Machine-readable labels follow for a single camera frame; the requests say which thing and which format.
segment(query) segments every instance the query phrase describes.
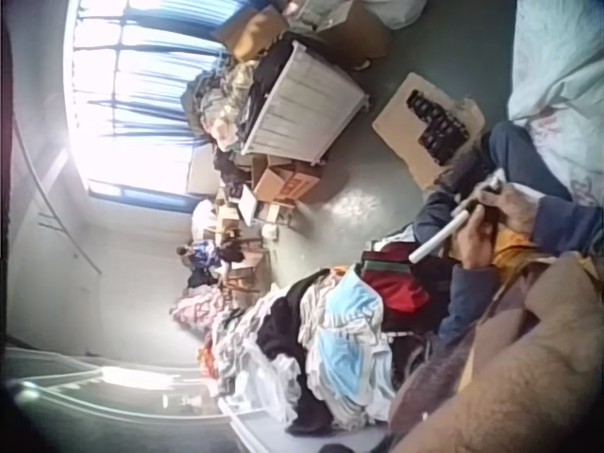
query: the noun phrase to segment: pipe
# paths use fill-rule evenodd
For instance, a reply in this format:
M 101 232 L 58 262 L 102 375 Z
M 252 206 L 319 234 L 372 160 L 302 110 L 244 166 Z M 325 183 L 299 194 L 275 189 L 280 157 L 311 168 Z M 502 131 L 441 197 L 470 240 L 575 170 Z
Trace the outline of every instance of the pipe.
M 71 233 L 69 232 L 69 230 L 67 229 L 65 224 L 63 224 L 63 222 L 60 220 L 60 217 L 57 214 L 57 212 L 55 211 L 55 208 L 53 208 L 53 205 L 50 203 L 50 198 L 48 197 L 48 194 L 46 193 L 46 190 L 44 189 L 42 182 L 40 181 L 40 179 L 38 178 L 38 175 L 36 174 L 34 165 L 31 161 L 31 158 L 29 157 L 29 153 L 27 152 L 27 149 L 25 148 L 25 143 L 23 141 L 23 138 L 21 137 L 21 131 L 19 130 L 19 125 L 17 124 L 17 120 L 15 119 L 13 121 L 13 123 L 15 126 L 14 129 L 15 129 L 15 135 L 17 137 L 17 142 L 19 142 L 19 147 L 21 148 L 21 152 L 23 153 L 23 157 L 25 159 L 25 164 L 27 165 L 27 169 L 29 170 L 29 173 L 31 173 L 32 177 L 34 178 L 34 182 L 36 183 L 36 186 L 38 187 L 38 191 L 40 191 L 40 195 L 42 196 L 42 199 L 46 203 L 46 206 L 48 207 L 50 212 L 55 217 L 55 220 L 57 220 L 57 223 L 59 224 L 61 230 L 69 238 L 70 242 L 74 245 L 74 247 L 77 249 L 79 254 L 82 257 L 84 257 L 84 259 L 88 262 L 88 264 L 90 266 L 92 266 L 94 271 L 96 271 L 96 273 L 99 276 L 103 275 L 103 272 L 98 268 L 98 266 L 96 264 L 94 264 L 92 262 L 92 260 L 88 256 L 88 254 L 84 251 L 84 249 L 82 247 L 80 247 L 80 245 L 76 242 L 76 239 L 74 239 L 74 237 L 71 235 Z
M 460 228 L 470 218 L 470 212 L 468 210 L 462 210 L 459 214 L 453 217 L 448 224 L 445 225 L 438 233 L 432 236 L 427 242 L 420 245 L 417 250 L 409 255 L 409 261 L 415 264 L 423 260 L 433 250 L 438 248 L 446 238 L 451 236 L 458 228 Z

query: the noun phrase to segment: hand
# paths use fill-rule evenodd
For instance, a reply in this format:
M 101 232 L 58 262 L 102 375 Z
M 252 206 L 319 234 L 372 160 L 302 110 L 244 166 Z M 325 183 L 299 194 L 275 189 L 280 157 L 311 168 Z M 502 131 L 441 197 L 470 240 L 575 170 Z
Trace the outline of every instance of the hand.
M 478 269 L 491 264 L 493 226 L 484 222 L 484 206 L 478 205 L 457 234 L 463 269 Z
M 478 201 L 498 208 L 503 214 L 502 223 L 509 229 L 528 236 L 532 233 L 538 204 L 526 198 L 512 184 L 504 185 L 500 194 L 480 191 Z

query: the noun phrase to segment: white wall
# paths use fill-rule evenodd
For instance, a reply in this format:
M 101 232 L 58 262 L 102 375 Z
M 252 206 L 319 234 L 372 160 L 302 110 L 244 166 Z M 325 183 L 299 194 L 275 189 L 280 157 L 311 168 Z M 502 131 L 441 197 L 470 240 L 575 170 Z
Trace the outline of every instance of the white wall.
M 90 228 L 84 245 L 103 271 L 92 295 L 98 333 L 91 352 L 120 361 L 195 364 L 198 341 L 168 314 L 190 275 L 176 255 L 179 243 L 170 234 Z
M 172 237 L 187 241 L 191 236 L 191 215 L 151 210 L 91 198 L 92 224 L 118 233 Z
M 220 173 L 214 170 L 211 144 L 195 148 L 187 181 L 187 192 L 216 195 L 219 187 Z
M 58 226 L 40 216 L 49 209 L 13 140 L 8 333 L 65 354 L 194 363 L 196 341 L 168 315 L 189 276 L 175 249 L 190 237 L 190 216 L 88 197 L 70 152 L 64 102 L 70 2 L 7 3 L 15 119 L 25 147 L 61 220 L 103 271 L 97 275 L 64 233 L 39 225 Z

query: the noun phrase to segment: white plastic crate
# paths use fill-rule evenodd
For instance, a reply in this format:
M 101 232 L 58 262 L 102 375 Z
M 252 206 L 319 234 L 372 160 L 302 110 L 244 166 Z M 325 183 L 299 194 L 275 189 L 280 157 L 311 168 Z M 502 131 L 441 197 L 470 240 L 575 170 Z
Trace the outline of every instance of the white plastic crate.
M 242 152 L 316 163 L 366 102 L 348 75 L 294 42 Z

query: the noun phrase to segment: concrete floor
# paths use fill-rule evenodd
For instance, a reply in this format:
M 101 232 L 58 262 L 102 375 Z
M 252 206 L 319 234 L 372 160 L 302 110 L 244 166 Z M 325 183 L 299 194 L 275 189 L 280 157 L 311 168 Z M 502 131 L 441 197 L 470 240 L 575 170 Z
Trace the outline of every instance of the concrete floor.
M 331 147 L 322 180 L 298 206 L 295 230 L 280 227 L 269 246 L 277 284 L 354 263 L 368 241 L 401 228 L 421 208 L 407 165 L 371 128 L 409 72 L 453 98 L 474 98 L 487 127 L 506 119 L 514 19 L 513 0 L 428 0 L 415 24 L 394 33 L 388 57 L 360 74 L 372 109 Z

